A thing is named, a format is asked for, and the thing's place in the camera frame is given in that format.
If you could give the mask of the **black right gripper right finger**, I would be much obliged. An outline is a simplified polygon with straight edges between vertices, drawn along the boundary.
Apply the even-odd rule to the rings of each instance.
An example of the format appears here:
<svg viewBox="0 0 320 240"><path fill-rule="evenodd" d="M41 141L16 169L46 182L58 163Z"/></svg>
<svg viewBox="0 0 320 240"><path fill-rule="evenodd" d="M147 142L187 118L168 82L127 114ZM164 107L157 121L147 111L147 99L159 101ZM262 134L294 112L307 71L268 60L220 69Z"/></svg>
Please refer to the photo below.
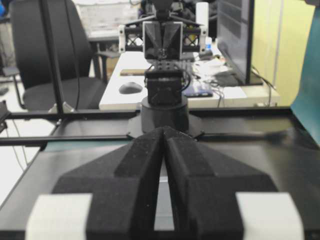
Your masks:
<svg viewBox="0 0 320 240"><path fill-rule="evenodd" d="M304 239L292 196L279 191L267 173L170 127L163 134L178 209L198 239Z"/></svg>

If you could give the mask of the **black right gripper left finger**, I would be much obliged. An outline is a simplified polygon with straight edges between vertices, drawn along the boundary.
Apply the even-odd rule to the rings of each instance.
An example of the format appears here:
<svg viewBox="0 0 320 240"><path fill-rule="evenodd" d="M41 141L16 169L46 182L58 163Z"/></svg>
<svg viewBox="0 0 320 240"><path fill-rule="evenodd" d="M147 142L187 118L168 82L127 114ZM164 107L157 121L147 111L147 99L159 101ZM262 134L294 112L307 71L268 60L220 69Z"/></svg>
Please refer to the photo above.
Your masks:
<svg viewBox="0 0 320 240"><path fill-rule="evenodd" d="M28 240L131 240L154 229L162 128L59 177L27 221Z"/></svg>

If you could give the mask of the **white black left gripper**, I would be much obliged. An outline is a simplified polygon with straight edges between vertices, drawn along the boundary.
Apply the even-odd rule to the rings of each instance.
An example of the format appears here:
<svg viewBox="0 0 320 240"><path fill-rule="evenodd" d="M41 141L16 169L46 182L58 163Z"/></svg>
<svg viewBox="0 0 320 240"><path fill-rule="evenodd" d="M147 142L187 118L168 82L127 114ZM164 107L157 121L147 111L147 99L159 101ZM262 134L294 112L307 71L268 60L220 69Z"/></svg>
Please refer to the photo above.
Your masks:
<svg viewBox="0 0 320 240"><path fill-rule="evenodd" d="M208 30L184 20L138 20L118 27L119 52L142 52L147 60L180 60L206 50Z"/></svg>

